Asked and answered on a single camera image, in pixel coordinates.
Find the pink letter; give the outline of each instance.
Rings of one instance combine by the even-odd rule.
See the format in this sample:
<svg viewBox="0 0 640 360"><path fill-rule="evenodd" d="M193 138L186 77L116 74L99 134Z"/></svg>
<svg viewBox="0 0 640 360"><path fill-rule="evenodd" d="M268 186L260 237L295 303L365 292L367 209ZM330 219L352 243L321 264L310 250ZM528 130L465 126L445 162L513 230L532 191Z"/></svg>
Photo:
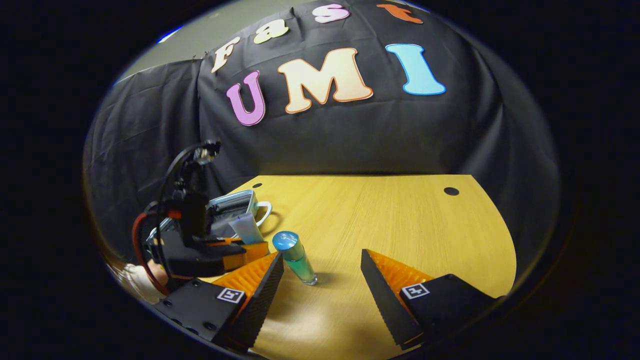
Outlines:
<svg viewBox="0 0 640 360"><path fill-rule="evenodd" d="M262 96L262 90L258 83L259 76L260 72L254 71L244 78L244 83L249 85L251 97L253 97L253 103L255 104L255 108L250 113L247 112L242 104L242 99L240 98L240 84L235 84L227 90L227 97L231 100L231 106L233 106L236 118L240 121L240 124L244 126L256 125L260 120L262 120L264 113L266 112L264 97Z"/></svg>
<svg viewBox="0 0 640 360"><path fill-rule="evenodd" d="M311 14L316 16L316 21L324 24L325 22L344 19L345 17L349 16L349 11L343 9L342 5L331 4L315 8L314 11L311 12Z"/></svg>

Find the black cable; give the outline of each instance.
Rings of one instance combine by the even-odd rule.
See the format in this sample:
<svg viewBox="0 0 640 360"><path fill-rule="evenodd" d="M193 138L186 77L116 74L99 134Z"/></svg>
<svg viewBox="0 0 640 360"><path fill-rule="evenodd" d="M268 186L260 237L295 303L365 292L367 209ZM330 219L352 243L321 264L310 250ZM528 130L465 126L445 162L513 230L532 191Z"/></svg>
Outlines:
<svg viewBox="0 0 640 360"><path fill-rule="evenodd" d="M167 266L166 263L166 259L164 258L164 252L163 252L163 246L162 246L162 237L160 237L160 223L161 223L161 218L162 218L162 214L166 213L166 211L163 211L162 209L162 198L164 195L164 189L166 187L166 184L169 182L169 179L171 179L171 177L173 176L173 172L175 171L175 168L177 167L177 165L182 162L184 160L184 158L186 158L188 155L190 155L193 151L195 151L196 149L198 149L199 147L202 147L202 144L196 144L196 145L192 145L189 146L188 148L184 149L183 151L180 152L180 154L178 154L178 156L175 157L175 159L173 159L173 162L171 163L171 165L169 166L169 169L166 172L166 175L164 177L164 181L162 184L162 187L160 187L160 194L158 196L158 200L157 200L157 219L156 219L156 236L157 236L157 241L158 241L158 255L160 257L160 262L162 263L162 266L167 274L167 278L168 278L168 285L170 287L170 289L175 289L175 281L173 281L173 277L171 276L171 273L169 271L169 266Z"/></svg>

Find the yellow table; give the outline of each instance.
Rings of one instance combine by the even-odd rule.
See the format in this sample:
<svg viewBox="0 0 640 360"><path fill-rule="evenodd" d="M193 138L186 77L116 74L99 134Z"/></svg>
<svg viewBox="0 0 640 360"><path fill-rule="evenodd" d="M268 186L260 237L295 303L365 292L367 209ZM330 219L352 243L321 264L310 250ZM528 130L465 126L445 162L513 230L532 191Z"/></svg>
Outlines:
<svg viewBox="0 0 640 360"><path fill-rule="evenodd" d="M269 248L275 251L278 231L297 233L318 276L317 285L306 286L285 266L252 348L270 359L388 359L403 352L360 271L362 249L433 277L456 274L494 298L513 285L511 236L472 176L258 176L234 191L257 183L257 198L273 204L260 227ZM460 193L447 195L447 187Z"/></svg>

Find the orange letter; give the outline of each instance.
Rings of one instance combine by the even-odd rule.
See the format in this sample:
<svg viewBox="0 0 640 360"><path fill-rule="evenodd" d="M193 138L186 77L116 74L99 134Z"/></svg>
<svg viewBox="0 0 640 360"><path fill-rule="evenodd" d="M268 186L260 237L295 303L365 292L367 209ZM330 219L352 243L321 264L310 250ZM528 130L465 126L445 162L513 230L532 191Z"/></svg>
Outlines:
<svg viewBox="0 0 640 360"><path fill-rule="evenodd" d="M227 63L226 56L231 56L231 53L234 50L234 44L237 44L238 41L240 41L240 37L236 37L230 42L227 42L223 47L216 50L216 61L213 63L213 69L211 69L211 72L218 71L218 69Z"/></svg>
<svg viewBox="0 0 640 360"><path fill-rule="evenodd" d="M407 9L399 8L396 5L391 4L380 4L377 6L378 8L387 9L387 11L391 13L391 15L397 17L398 19L403 19L404 21L408 22L414 22L416 24L422 24L422 20L416 19L415 17L410 17L408 14L410 14L411 11Z"/></svg>
<svg viewBox="0 0 640 360"><path fill-rule="evenodd" d="M287 33L289 28L285 26L284 20L278 19L271 21L261 26L255 33L257 34L253 38L253 42L256 44L262 44L270 38L280 37Z"/></svg>
<svg viewBox="0 0 640 360"><path fill-rule="evenodd" d="M364 85L356 64L357 53L358 51L352 47L331 50L324 58L320 71L302 59L282 64L278 72L284 74L289 90L289 105L284 110L293 114L311 107L311 100L302 92L303 86L319 103L326 103L331 83L334 81L333 98L336 101L347 102L371 97L373 90Z"/></svg>

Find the small bottle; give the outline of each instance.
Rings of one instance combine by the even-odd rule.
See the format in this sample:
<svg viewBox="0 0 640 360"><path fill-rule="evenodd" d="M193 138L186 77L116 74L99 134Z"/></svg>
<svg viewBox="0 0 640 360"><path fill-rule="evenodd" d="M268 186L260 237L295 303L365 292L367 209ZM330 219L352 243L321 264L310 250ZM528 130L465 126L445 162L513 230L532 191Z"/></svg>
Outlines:
<svg viewBox="0 0 640 360"><path fill-rule="evenodd" d="M318 282L314 269L309 263L305 248L300 242L298 234L290 231L280 231L273 236L273 246L282 253L282 257L289 268L306 285L313 286Z"/></svg>

